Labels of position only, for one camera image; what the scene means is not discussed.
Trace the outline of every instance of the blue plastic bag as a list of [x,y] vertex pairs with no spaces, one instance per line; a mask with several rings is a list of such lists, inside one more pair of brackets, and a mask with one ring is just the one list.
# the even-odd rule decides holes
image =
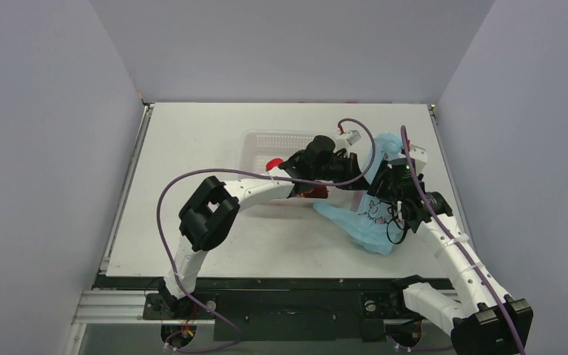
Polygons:
[[[402,151],[402,139],[391,133],[382,133],[374,140],[376,157],[365,174],[365,179],[369,183],[376,176],[382,160],[397,159],[399,152]],[[367,161],[361,165],[363,169],[369,164],[370,157],[371,152]],[[388,204],[367,194],[361,199],[355,212],[338,209],[324,202],[315,203],[314,209],[343,228],[362,247],[375,253],[388,255],[393,250],[393,244],[388,241],[387,234],[391,240],[399,240],[402,234],[402,230],[395,222],[389,223],[391,216],[388,213]]]

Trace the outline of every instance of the gray floor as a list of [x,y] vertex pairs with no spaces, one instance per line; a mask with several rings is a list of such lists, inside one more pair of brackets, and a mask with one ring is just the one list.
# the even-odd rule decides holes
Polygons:
[[[212,342],[212,325],[202,325],[195,340],[186,347],[199,349],[211,347],[218,342]],[[444,346],[450,343],[448,337],[438,328],[429,325],[425,328],[424,337],[420,342],[422,347]],[[82,342],[80,355],[143,355],[143,354],[172,354],[162,352],[159,325],[88,325]],[[359,339],[341,339],[333,342],[243,342],[230,349],[217,351],[216,354],[394,354],[390,342],[362,343]],[[443,355],[455,354],[445,351]]]

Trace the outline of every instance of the tabletop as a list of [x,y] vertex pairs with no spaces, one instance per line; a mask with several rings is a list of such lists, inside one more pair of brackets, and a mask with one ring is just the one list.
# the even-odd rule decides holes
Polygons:
[[[170,268],[155,221],[156,203],[164,186],[185,172],[205,168],[237,168],[243,133],[252,129],[334,132],[341,118],[362,121],[374,135],[408,137],[427,150],[423,170],[426,190],[438,191],[455,211],[456,199],[434,123],[423,104],[217,104],[156,103],[115,234],[106,275],[158,277]],[[361,169],[370,143],[354,145]],[[187,243],[178,212],[208,175],[177,183],[163,202],[161,220],[171,250]],[[217,174],[220,180],[236,175]],[[388,255],[372,254],[310,204],[266,204],[239,214],[229,236],[209,252],[201,277],[279,278],[401,278],[418,274],[445,277],[440,265],[419,238],[409,232],[403,244]]]

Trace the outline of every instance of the gray wall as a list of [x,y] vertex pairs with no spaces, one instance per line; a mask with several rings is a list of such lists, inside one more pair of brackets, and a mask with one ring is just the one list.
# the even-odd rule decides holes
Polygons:
[[0,1],[0,354],[61,353],[141,114],[88,1]]
[[568,1],[497,0],[438,105],[479,254],[568,354]]
[[91,0],[146,101],[437,102],[493,0]]

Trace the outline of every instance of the red object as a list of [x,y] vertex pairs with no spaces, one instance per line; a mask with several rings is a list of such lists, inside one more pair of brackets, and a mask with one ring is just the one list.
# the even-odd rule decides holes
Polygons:
[[280,159],[280,158],[275,158],[275,159],[269,161],[269,162],[266,164],[266,171],[269,171],[269,170],[271,170],[271,169],[273,169],[273,168],[278,167],[281,163],[284,163],[284,160],[282,160],[282,159]]

